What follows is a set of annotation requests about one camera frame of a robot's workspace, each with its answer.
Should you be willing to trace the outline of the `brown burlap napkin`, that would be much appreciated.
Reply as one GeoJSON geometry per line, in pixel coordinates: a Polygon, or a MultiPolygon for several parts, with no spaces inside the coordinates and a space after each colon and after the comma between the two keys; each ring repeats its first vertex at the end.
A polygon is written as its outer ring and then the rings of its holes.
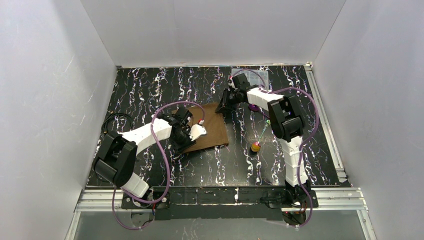
{"type": "Polygon", "coordinates": [[[205,127],[207,134],[196,140],[196,143],[185,149],[183,153],[190,153],[199,150],[211,149],[217,146],[228,145],[229,139],[224,117],[221,113],[216,113],[217,102],[202,105],[205,110],[205,127]]]}

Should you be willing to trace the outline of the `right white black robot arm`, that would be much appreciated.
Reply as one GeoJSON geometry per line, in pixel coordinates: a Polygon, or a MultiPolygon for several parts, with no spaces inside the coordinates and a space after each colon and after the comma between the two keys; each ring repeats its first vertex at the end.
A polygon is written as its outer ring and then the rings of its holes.
{"type": "Polygon", "coordinates": [[[272,93],[256,84],[251,85],[242,73],[230,77],[215,112],[224,114],[234,111],[240,103],[255,105],[268,112],[272,133],[280,141],[283,151],[285,192],[280,196],[264,197],[264,201],[302,204],[310,186],[300,159],[305,122],[296,99],[272,93]]]}

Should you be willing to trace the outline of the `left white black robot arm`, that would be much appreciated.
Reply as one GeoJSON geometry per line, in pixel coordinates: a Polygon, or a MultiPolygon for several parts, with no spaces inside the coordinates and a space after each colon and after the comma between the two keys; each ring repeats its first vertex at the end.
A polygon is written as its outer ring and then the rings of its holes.
{"type": "Polygon", "coordinates": [[[149,184],[134,172],[137,155],[163,140],[169,140],[176,153],[195,145],[198,138],[207,134],[207,130],[203,118],[190,125],[193,119],[193,114],[184,107],[170,115],[162,114],[159,109],[151,123],[123,133],[109,131],[99,146],[91,168],[132,198],[152,204],[154,201],[145,197],[149,184]]]}

